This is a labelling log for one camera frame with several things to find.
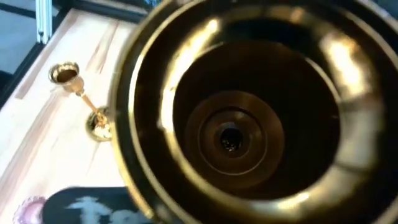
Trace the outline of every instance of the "metal frame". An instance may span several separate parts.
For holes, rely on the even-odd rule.
[[[52,0],[36,0],[37,42],[47,44],[52,36]]]

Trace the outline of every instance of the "gold metal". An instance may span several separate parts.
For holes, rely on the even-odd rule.
[[[111,128],[108,124],[108,107],[103,106],[92,112],[86,122],[86,131],[96,141],[109,141],[111,139]]]
[[[49,80],[68,93],[79,96],[93,111],[86,122],[88,135],[95,141],[110,141],[111,131],[106,117],[108,107],[97,108],[85,94],[85,82],[79,76],[79,66],[76,62],[63,62],[54,65],[49,71]]]

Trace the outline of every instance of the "black sign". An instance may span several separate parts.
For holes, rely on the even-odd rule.
[[[44,224],[152,224],[124,187],[71,188],[44,204]]]

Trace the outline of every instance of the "wood grain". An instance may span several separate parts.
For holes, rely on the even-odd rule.
[[[87,95],[106,104],[118,54],[136,25],[72,10],[0,111],[0,223],[12,223],[27,198],[71,186],[122,186],[110,142],[85,133],[90,113],[79,97],[47,79],[49,68],[77,62]]]

